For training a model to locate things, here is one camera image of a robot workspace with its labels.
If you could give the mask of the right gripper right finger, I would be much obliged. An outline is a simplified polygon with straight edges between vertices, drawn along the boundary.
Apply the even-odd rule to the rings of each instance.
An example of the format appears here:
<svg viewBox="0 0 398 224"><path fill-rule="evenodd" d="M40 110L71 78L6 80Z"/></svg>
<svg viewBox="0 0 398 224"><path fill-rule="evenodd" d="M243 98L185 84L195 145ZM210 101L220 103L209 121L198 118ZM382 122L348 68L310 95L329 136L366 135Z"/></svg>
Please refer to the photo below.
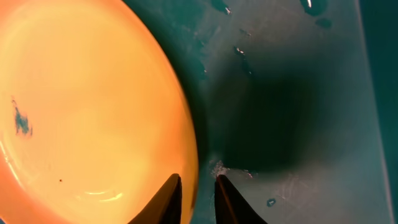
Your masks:
<svg viewBox="0 0 398 224"><path fill-rule="evenodd" d="M267 224L225 175L216 178L215 214L217 224Z"/></svg>

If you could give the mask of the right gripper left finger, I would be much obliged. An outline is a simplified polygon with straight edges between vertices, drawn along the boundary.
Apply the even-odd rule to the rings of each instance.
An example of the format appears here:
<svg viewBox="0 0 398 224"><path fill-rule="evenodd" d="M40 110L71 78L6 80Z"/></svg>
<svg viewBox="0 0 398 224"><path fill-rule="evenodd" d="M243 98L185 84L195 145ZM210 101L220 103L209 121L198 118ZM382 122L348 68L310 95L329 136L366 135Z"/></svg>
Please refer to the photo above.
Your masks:
<svg viewBox="0 0 398 224"><path fill-rule="evenodd" d="M181 214L182 181L172 174L128 224L180 224Z"/></svg>

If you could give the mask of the yellow-green plate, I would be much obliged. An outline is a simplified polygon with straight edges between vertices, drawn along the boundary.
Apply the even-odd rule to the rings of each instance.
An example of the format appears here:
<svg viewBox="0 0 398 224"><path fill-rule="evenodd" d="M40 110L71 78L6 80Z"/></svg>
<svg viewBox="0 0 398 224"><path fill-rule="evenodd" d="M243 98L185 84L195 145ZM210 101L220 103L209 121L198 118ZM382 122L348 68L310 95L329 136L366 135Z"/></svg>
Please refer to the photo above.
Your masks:
<svg viewBox="0 0 398 224"><path fill-rule="evenodd" d="M127 223L198 184L193 121L154 36L122 1L1 2L1 218Z"/></svg>

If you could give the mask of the teal plastic tray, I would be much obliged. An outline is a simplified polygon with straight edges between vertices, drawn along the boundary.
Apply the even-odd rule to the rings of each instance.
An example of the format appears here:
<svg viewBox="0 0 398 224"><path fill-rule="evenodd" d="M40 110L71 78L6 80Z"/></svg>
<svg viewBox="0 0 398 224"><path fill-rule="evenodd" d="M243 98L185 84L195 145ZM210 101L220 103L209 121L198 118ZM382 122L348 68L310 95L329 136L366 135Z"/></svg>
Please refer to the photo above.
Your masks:
<svg viewBox="0 0 398 224"><path fill-rule="evenodd" d="M397 222L396 1L130 0L187 95L193 223L225 175L268 223Z"/></svg>

